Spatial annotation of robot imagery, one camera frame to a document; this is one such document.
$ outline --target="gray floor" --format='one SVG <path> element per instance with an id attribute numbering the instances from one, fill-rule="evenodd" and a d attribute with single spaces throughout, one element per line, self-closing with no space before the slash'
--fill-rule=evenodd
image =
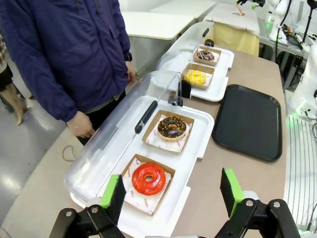
<path id="1" fill-rule="evenodd" d="M 8 63 L 14 84 L 28 97 L 30 92 L 15 64 L 10 59 Z M 65 129 L 65 124 L 52 118 L 37 101 L 32 100 L 32 105 L 17 126 L 14 115 L 0 102 L 0 225 L 30 174 Z"/>

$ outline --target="wristwatch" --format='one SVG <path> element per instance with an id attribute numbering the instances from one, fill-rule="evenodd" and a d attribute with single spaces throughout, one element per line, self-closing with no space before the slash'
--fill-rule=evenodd
<path id="1" fill-rule="evenodd" d="M 124 57 L 124 60 L 125 60 L 125 61 L 132 61 L 132 54 L 129 53 L 128 56 Z"/>

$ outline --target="jacket sleeve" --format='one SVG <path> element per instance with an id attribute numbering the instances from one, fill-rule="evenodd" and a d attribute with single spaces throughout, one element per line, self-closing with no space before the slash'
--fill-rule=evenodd
<path id="1" fill-rule="evenodd" d="M 35 20 L 28 6 L 23 5 L 26 1 L 0 2 L 1 33 L 26 86 L 54 118 L 64 122 L 71 120 L 77 113 L 75 103 L 54 78 L 44 56 Z"/>
<path id="2" fill-rule="evenodd" d="M 120 11 L 120 5 L 118 0 L 112 0 L 113 18 L 115 26 L 119 32 L 119 41 L 123 51 L 123 55 L 127 57 L 130 50 L 129 36 L 125 30 L 125 24 Z"/>

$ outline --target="yellow donut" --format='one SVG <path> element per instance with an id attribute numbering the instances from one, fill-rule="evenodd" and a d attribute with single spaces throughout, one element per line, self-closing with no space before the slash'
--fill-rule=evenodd
<path id="1" fill-rule="evenodd" d="M 200 72 L 198 70 L 192 70 L 188 71 L 185 74 L 185 80 L 190 82 L 190 83 L 195 83 L 195 84 L 204 84 L 206 82 L 206 75 L 203 72 Z"/>

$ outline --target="red donut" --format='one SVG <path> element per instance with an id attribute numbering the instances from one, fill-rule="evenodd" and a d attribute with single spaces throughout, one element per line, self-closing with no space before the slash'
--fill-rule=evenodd
<path id="1" fill-rule="evenodd" d="M 161 166 L 155 163 L 140 165 L 132 175 L 132 184 L 140 194 L 152 196 L 162 191 L 165 186 L 166 176 Z"/>

